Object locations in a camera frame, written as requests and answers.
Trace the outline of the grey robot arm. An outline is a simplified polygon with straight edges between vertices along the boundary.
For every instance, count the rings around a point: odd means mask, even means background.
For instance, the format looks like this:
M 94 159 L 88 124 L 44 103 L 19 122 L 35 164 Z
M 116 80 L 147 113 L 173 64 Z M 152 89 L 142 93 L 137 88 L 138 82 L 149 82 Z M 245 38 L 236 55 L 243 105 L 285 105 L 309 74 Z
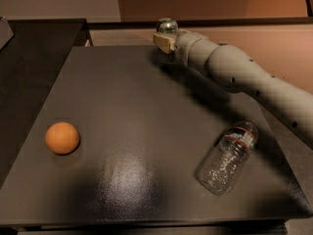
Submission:
M 218 45 L 198 33 L 156 32 L 153 40 L 184 67 L 213 79 L 228 91 L 249 95 L 304 143 L 313 145 L 312 94 L 268 73 L 243 50 Z

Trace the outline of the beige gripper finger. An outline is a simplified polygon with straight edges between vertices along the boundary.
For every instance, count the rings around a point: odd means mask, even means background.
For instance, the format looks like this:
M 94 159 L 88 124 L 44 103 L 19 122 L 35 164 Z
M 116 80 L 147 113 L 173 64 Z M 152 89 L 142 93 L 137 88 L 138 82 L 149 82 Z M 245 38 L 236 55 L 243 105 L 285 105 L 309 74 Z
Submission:
M 165 34 L 156 32 L 153 36 L 153 42 L 158 49 L 165 54 L 171 54 L 175 50 L 175 34 Z

